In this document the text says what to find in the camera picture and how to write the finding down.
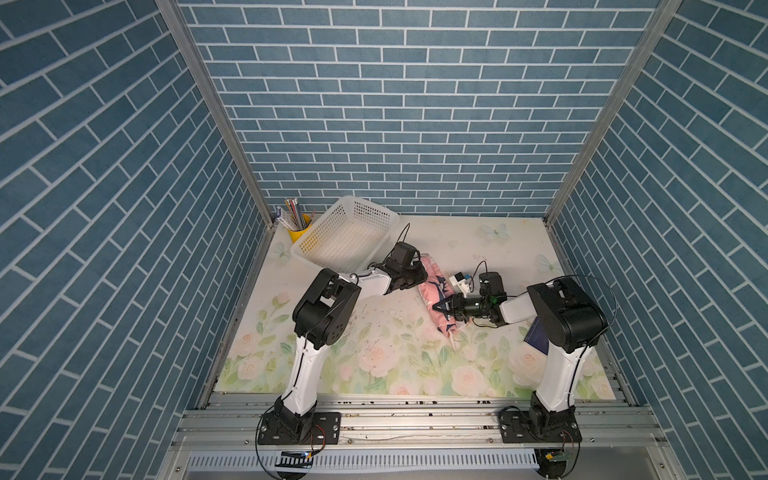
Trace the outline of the pink shark print shorts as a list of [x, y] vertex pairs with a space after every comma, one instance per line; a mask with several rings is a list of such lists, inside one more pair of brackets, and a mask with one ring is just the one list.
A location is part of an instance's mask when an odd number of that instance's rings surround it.
[[427, 274], [425, 282], [418, 286], [421, 298], [436, 330], [452, 341], [457, 327], [456, 320], [449, 314], [434, 310], [433, 306], [453, 295], [454, 290], [430, 255], [423, 254], [420, 261]]

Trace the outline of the white plastic mesh basket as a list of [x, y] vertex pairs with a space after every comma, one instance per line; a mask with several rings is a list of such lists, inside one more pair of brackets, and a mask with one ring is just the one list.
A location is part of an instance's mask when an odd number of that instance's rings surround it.
[[314, 219], [291, 247], [297, 260], [337, 273], [365, 269], [388, 240], [400, 215], [355, 196], [344, 196]]

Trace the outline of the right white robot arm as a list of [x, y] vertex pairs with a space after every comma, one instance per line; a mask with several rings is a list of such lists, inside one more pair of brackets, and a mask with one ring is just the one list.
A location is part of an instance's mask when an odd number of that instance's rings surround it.
[[455, 293], [437, 301], [432, 309], [463, 322], [481, 318], [502, 327], [531, 320], [543, 329], [547, 360], [529, 408], [530, 418], [541, 426], [567, 423], [574, 414], [573, 390], [583, 364], [609, 328], [605, 314], [575, 275], [533, 284], [510, 295], [498, 273], [483, 273], [478, 295]]

